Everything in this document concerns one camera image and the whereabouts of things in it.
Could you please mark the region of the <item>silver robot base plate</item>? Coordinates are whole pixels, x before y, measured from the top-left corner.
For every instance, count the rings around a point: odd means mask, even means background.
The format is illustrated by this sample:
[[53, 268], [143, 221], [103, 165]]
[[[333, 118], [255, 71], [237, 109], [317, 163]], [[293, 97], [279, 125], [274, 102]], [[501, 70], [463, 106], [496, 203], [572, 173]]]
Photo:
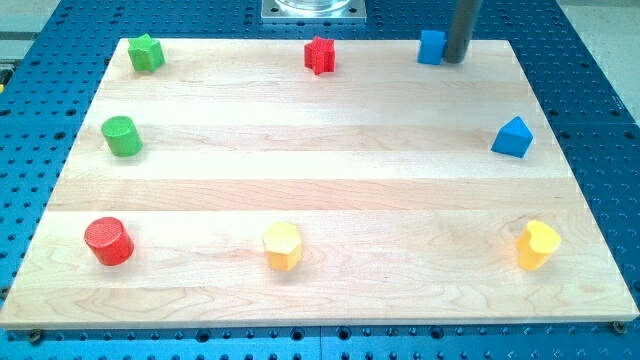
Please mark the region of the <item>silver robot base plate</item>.
[[262, 0], [261, 20], [266, 23], [365, 22], [365, 0]]

